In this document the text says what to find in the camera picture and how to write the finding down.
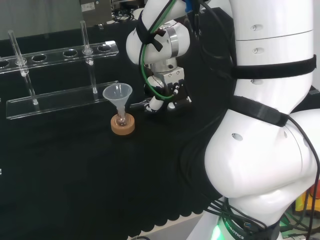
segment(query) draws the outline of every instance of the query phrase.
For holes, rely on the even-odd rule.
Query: acrylic test tube rack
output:
[[[29,96],[6,102],[6,118],[17,119],[63,109],[107,101],[103,90],[118,81],[96,84],[95,61],[119,53],[114,41],[89,44],[85,21],[81,21],[82,46],[21,54],[14,32],[8,32],[15,56],[0,58],[0,74],[20,71]],[[91,85],[36,95],[29,77],[29,69],[85,60]]]

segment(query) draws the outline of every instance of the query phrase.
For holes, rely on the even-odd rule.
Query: test tube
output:
[[[89,55],[92,55],[93,50],[92,50],[92,48],[90,48],[86,22],[82,20],[82,21],[80,21],[80,24],[81,24],[82,40],[83,40],[83,45],[84,45],[84,49],[82,52],[83,52],[83,54],[89,56]],[[98,93],[98,91],[97,91],[97,84],[96,84],[94,59],[93,59],[93,57],[86,57],[85,62],[87,63],[87,66],[88,66],[93,93],[96,95]]]
[[[22,54],[20,52],[20,48],[19,48],[19,45],[17,43],[17,39],[15,37],[15,33],[14,33],[14,31],[10,30],[10,31],[8,31],[8,34],[9,34],[9,39],[10,39],[14,54],[16,56],[16,64],[20,67],[21,76],[24,79],[24,82],[26,84],[26,87],[28,89],[30,97],[32,99],[32,102],[33,102],[34,105],[37,106],[39,103],[38,103],[38,100],[36,98],[35,90],[34,90],[34,88],[32,86],[32,83],[31,83],[31,80],[30,80],[30,77],[29,77],[29,70],[28,70],[28,68],[26,66],[26,61],[22,57]]]

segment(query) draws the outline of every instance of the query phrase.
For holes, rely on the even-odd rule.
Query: black tablecloth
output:
[[[231,35],[231,18],[220,9],[216,12]],[[201,25],[206,49],[225,55],[226,43],[215,21],[205,13]],[[134,27],[127,22],[107,25],[103,31],[88,29],[91,43],[115,40],[120,51],[95,61],[97,83],[130,84],[130,103],[144,99],[138,67],[126,53]],[[78,46],[82,38],[76,29],[25,37],[18,43],[22,53],[32,53]],[[9,41],[0,42],[0,56],[11,55]],[[109,102],[8,120],[6,101],[28,93],[19,72],[1,74],[1,239],[126,240],[167,219],[201,213],[208,202],[180,181],[177,156],[188,136],[222,108],[231,84],[202,62],[193,37],[178,65],[185,70],[193,108],[183,114],[132,112],[136,130],[128,137],[111,132],[116,110]],[[224,61],[212,67],[228,71]],[[83,62],[31,69],[30,77],[37,94],[89,85]],[[201,157],[192,171],[195,181],[206,181]],[[219,197],[212,188],[211,194]]]

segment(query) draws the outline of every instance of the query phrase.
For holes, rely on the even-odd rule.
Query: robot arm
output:
[[[159,14],[161,14],[168,1],[169,0],[149,0],[147,2],[142,12],[142,22],[147,30],[150,29],[156,18],[159,16]],[[185,9],[186,3],[182,0],[177,0],[163,23],[184,16],[186,14]],[[156,35],[155,39],[162,44],[163,48],[160,52],[158,52],[152,44],[148,44],[145,50],[145,64],[152,64],[162,60],[170,59],[172,58],[174,51],[177,51],[175,57],[182,56],[187,52],[190,45],[188,29],[180,23],[177,23],[175,26],[173,26],[173,28],[176,32],[178,49],[172,49],[172,41],[168,32],[166,32],[163,37]],[[142,42],[138,37],[137,31],[132,31],[126,41],[126,51],[130,60],[134,64],[139,63],[141,45]]]
[[[167,3],[168,0],[148,1],[142,15],[147,28]],[[314,56],[313,0],[230,0],[230,3],[238,66],[281,65]],[[185,3],[177,0],[164,22],[183,16],[185,8]],[[181,37],[178,36],[179,47],[183,46],[178,56],[189,47],[186,34],[181,30]],[[164,47],[157,52],[149,44],[146,64],[172,56],[170,38],[157,36],[157,40]],[[127,40],[127,52],[136,64],[141,44],[133,31]],[[273,79],[238,79],[234,95],[289,115],[308,94],[312,80],[312,72]],[[300,112],[292,117],[305,125],[312,143],[320,146],[320,111]],[[269,227],[313,184],[316,163],[303,136],[290,122],[279,127],[229,109],[207,146],[205,170],[212,185],[229,198],[231,206]],[[224,239],[239,237],[234,237],[221,219],[219,226]]]

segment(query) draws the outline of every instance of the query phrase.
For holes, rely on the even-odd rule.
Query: rack hole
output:
[[[44,60],[46,60],[47,56],[44,54],[40,54],[40,55],[33,56],[31,59],[32,59],[32,61],[39,63],[39,62],[43,62]]]
[[[73,56],[75,56],[77,54],[78,54],[78,52],[76,50],[74,50],[74,49],[69,49],[68,51],[64,51],[63,52],[63,55],[65,57],[67,57],[67,58],[71,58],[71,57],[73,57]]]
[[[232,133],[232,137],[237,141],[242,141],[244,138],[238,133]]]
[[[98,51],[100,52],[107,52],[111,49],[111,46],[110,45],[101,45],[101,46],[98,46]]]
[[[8,65],[9,65],[9,62],[7,60],[0,61],[0,69],[3,69]]]

